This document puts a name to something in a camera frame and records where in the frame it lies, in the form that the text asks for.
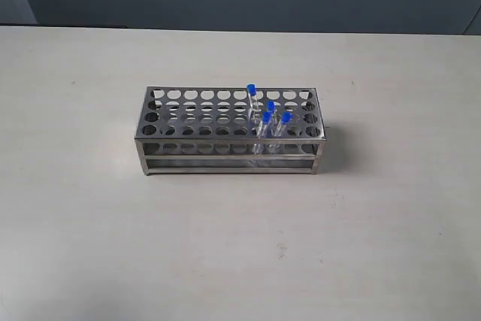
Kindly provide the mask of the blue capped tube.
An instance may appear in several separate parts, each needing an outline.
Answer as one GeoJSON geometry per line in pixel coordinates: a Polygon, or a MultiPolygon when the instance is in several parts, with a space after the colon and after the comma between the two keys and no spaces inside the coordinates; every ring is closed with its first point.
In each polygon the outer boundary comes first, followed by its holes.
{"type": "Polygon", "coordinates": [[[270,114],[270,124],[273,126],[276,123],[276,105],[274,101],[268,101],[266,111],[270,114]]]}
{"type": "Polygon", "coordinates": [[[258,124],[260,121],[260,107],[257,99],[256,86],[253,83],[247,85],[247,95],[250,103],[250,121],[258,124]]]}
{"type": "MultiPolygon", "coordinates": [[[[280,121],[276,125],[276,127],[272,131],[273,139],[282,138],[283,133],[285,132],[289,122],[292,119],[292,114],[288,111],[284,112],[280,121]]],[[[280,151],[281,144],[280,143],[272,143],[269,146],[269,150],[271,154],[278,153],[280,151]]]]}
{"type": "Polygon", "coordinates": [[[253,153],[254,154],[261,154],[264,149],[264,144],[261,142],[262,139],[266,137],[268,132],[268,128],[271,123],[271,112],[265,111],[262,114],[262,118],[259,122],[259,126],[256,129],[256,137],[257,142],[253,145],[253,153]]]}

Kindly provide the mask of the stainless steel test tube rack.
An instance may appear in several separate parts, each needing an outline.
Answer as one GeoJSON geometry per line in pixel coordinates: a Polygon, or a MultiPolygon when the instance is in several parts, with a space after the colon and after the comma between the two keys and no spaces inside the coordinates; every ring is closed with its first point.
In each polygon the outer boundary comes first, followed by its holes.
{"type": "Polygon", "coordinates": [[[316,174],[327,137],[319,98],[314,88],[258,88],[260,120],[268,101],[276,105],[276,123],[261,140],[261,154],[253,153],[258,124],[250,121],[247,86],[149,86],[135,145],[143,172],[316,174]],[[282,138],[272,131],[284,112],[290,112],[282,138]],[[280,143],[278,153],[269,146],[280,143]]]}

